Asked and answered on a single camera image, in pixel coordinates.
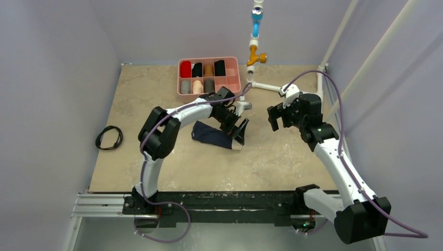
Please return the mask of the pink divided organizer tray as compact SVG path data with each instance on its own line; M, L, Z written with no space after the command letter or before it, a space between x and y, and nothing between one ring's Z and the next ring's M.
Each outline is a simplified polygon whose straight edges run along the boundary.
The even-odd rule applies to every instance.
M239 64L234 56L182 59L178 63L177 94L183 102L228 88L241 93Z

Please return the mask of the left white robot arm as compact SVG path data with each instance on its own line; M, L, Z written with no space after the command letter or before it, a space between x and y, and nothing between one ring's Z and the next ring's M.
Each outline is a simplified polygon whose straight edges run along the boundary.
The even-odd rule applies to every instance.
M193 125L191 138L200 143L236 150L244 145L246 127L241 114L252 109L244 96L235 95L228 88L198 96L180 107L155 107L139 132L139 150L144 157L141 177L133 187L132 198L143 214L154 211L157 204L158 178L164 159L172 152L179 131Z

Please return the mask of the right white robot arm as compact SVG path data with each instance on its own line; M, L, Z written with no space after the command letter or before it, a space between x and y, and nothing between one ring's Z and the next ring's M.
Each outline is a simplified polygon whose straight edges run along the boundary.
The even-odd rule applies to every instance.
M302 140L324 164L334 181L340 200L326 194L315 184L298 187L291 206L298 212L309 209L333 223L340 240L350 244L381 236L385 233L391 204L386 197L378 197L363 179L339 145L339 135L332 125L323 121L322 102L316 94L300 94L267 108L272 130L279 129L281 119L285 128L296 127Z

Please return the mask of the orange pipe valve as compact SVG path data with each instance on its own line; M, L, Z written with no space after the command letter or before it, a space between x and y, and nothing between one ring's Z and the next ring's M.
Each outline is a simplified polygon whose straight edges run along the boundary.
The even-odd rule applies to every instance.
M257 45L250 46L250 57L246 63L247 67L253 66L256 63L264 64L267 62L267 54L266 53L257 54L257 49L258 49Z

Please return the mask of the dark grey rolled cloth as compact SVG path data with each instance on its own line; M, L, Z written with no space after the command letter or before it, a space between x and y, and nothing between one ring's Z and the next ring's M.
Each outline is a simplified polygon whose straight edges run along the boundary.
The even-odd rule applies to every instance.
M206 79L203 82L204 93L213 93L215 91L215 81L213 79Z

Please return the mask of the peach rolled cloth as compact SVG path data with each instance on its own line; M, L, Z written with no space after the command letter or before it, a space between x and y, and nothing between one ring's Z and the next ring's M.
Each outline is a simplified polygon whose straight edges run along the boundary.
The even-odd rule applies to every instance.
M204 93L204 86L200 80L195 80L192 82L192 94L202 94Z

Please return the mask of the black rolled cloth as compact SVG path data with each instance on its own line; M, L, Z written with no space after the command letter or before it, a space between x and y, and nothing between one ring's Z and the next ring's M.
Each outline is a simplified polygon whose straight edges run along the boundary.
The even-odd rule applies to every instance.
M218 60L214 62L214 75L226 76L226 67L224 60Z
M202 77L203 76L203 63L198 62L192 65L191 77Z

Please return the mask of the brown rolled cloth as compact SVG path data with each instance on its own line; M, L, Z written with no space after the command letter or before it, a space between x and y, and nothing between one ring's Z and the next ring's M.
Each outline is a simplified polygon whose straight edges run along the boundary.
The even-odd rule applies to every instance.
M203 66L203 76L204 77L212 77L215 76L214 66L212 64L205 64Z

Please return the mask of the red rolled cloth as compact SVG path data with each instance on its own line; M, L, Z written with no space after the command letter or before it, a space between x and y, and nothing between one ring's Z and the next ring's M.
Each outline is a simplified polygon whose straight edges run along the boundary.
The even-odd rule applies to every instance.
M180 71L181 78L192 77L192 63L187 60L181 61L179 71Z

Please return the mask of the blue pipe valve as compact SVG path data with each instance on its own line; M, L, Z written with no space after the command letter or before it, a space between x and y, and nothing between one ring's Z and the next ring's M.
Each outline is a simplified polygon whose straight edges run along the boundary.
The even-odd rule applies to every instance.
M259 37L259 30L260 30L260 22L263 18L263 8L262 7L254 7L251 11L251 18L252 18L251 36L253 38L258 38Z

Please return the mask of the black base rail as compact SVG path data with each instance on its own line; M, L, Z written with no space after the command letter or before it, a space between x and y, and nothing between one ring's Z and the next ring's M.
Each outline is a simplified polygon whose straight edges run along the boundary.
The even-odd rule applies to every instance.
M317 212L296 202L294 191L160 191L148 200L135 190L124 196L122 213L154 217L160 227L177 223L245 223L292 226L311 231Z

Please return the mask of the aluminium extrusion frame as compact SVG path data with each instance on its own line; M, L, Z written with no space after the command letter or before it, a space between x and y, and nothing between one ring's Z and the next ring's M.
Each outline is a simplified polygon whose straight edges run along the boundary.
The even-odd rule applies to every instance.
M84 218L136 218L157 219L155 214L123 214L124 194L78 194L67 238L62 250L74 250L77 236Z

